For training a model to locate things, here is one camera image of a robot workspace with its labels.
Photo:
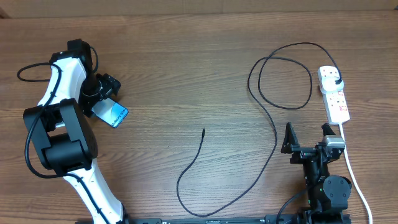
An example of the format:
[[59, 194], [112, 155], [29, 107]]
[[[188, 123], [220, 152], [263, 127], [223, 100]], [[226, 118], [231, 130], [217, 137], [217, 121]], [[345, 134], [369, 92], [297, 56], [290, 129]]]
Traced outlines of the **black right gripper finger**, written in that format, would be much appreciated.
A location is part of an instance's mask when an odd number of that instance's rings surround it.
[[322, 131], [324, 136], [335, 135], [335, 132], [328, 123], [322, 125]]
[[285, 129], [285, 137], [281, 147], [281, 153], [292, 154], [299, 148], [299, 141], [293, 129], [292, 123], [288, 122]]

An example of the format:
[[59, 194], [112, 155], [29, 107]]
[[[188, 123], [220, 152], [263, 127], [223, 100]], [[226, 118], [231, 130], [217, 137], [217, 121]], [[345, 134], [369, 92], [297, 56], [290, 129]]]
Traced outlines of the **blue-screen Samsung smartphone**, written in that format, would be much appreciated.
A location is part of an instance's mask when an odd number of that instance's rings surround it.
[[129, 113], [127, 108], [111, 98], [97, 102], [91, 110], [99, 119], [109, 124], [112, 128], [117, 128]]

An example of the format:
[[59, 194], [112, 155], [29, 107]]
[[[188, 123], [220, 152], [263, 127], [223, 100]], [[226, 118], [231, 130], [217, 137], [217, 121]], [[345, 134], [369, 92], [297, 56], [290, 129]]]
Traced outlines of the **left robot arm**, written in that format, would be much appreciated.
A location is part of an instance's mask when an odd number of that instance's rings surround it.
[[43, 179], [65, 179], [91, 213], [92, 223], [128, 223], [124, 205], [114, 196], [98, 165], [98, 145], [87, 119], [96, 116], [117, 128], [127, 108], [112, 99], [121, 83], [97, 72], [96, 50], [81, 39], [52, 54], [48, 87], [37, 106], [27, 108], [24, 157]]

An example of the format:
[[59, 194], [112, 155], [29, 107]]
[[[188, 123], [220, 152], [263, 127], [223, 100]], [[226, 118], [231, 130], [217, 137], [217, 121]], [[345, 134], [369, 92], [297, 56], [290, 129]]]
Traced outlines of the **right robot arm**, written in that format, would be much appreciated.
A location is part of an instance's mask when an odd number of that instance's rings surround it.
[[[305, 189], [290, 198], [279, 210], [278, 223], [350, 223], [348, 208], [352, 183], [343, 176], [331, 175], [328, 164], [340, 158], [345, 141], [325, 123], [322, 125], [323, 139], [314, 147], [299, 144], [292, 123], [288, 122], [281, 153], [290, 154], [291, 164], [303, 165]], [[294, 215], [283, 215], [284, 209], [295, 199], [307, 194], [307, 208], [300, 208]]]

